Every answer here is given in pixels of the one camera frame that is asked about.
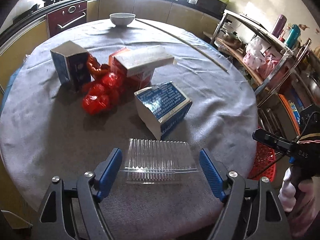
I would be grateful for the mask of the right hand in pale glove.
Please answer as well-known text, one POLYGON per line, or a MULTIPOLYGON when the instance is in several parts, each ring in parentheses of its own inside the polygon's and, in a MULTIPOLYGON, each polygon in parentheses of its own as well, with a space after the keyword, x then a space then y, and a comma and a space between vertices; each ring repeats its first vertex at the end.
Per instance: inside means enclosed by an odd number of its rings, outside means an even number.
POLYGON ((285 171, 278 198, 293 239, 319 239, 319 178, 303 180, 295 187, 291 168, 285 171))

